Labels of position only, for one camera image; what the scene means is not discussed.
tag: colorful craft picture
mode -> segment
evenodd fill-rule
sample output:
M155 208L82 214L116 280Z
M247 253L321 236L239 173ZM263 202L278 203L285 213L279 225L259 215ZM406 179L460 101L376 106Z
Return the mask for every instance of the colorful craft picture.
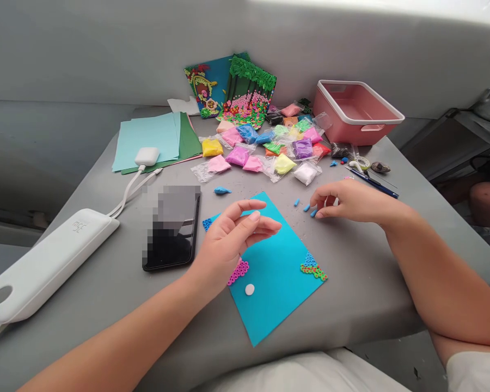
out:
M247 52L234 56L250 61ZM216 117L222 110L226 94L225 83L229 77L230 64L234 56L223 57L184 69L202 118Z
M236 55L230 62L223 111L218 119L259 129L271 104L276 77Z

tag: table surface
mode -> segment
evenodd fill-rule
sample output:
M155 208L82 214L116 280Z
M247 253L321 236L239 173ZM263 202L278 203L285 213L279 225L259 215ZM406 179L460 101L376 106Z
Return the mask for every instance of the table surface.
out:
M135 116L168 111L139 109ZM215 119L193 117L192 123L200 136L215 133ZM114 137L47 233L79 209L88 207L107 213L119 202L132 175L111 172L116 142ZM367 150L361 148L360 152L370 161L383 161L392 167L385 178L397 187L400 200L416 208L490 284L490 247L388 138ZM263 154L263 147L256 152ZM142 270L144 222L149 221L145 207L156 200L163 185L197 185L190 168L202 160L205 158L165 168L156 180L150 181L146 193L128 204L119 217L119 229L49 301L28 320L6 328L0 335L0 391L18 388L185 272L185 268L155 274ZM329 279L256 348L250 344L230 291L225 289L156 362L138 391L186 390L224 372L288 354L390 339L422 328L385 235L376 224L338 218L315 220L303 212L317 186L348 175L343 167L331 168L329 164L329 157L322 160L323 174L309 187L290 173L273 184L262 173L248 173L237 167L202 184L198 246L204 238L203 219L221 212L235 200L265 191ZM217 186L229 188L232 193L217 197L212 192ZM295 208L297 198L302 202Z

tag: white power bank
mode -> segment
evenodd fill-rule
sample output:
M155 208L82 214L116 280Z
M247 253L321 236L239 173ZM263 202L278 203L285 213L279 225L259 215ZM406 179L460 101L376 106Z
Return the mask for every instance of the white power bank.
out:
M0 328L31 317L120 225L76 212L0 275Z

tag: finger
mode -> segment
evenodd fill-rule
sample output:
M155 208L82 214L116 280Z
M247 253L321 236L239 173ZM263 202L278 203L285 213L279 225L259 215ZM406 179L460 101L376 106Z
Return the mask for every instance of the finger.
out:
M336 207L325 207L320 209L316 213L316 218L321 219L326 217L338 217L341 216L342 211L343 211L343 206L341 205L338 205Z
M242 213L244 213L244 211L260 210L264 209L266 206L267 203L261 200L240 200L228 206L220 216L235 221Z
M317 205L319 209L322 209L328 196L338 197L338 188L337 182L331 182L319 187L310 198L310 206Z
M336 196L327 196L327 200L325 200L325 204L323 207L331 207L334 205L334 202L336 201Z
M238 218L236 220L235 224L239 225L240 222L246 218L248 218L247 215ZM266 229L266 230L270 230L270 231L279 231L281 229L281 223L277 222L276 220L274 220L272 218L261 216L260 217L260 223L258 223L258 227L256 228L256 232L263 232L263 231L260 231L260 229Z
M270 235L270 234L252 234L245 241L245 245L247 246L247 248L250 248L255 243L266 240L270 237L272 237L272 235Z
M278 232L279 232L279 230L271 230L271 229L265 229L265 228L256 228L256 230L254 230L254 234L274 235L274 234L277 234Z
M250 237L260 221L260 212L254 211L246 219L243 219L239 225L237 225L228 235L225 237L225 242L230 249L240 249L241 245L245 243L248 237Z

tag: pink plastic basket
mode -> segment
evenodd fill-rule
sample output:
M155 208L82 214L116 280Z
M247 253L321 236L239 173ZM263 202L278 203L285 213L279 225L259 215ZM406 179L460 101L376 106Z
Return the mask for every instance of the pink plastic basket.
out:
M317 84L313 113L326 112L331 142L372 145L405 119L394 106L363 82L326 81Z

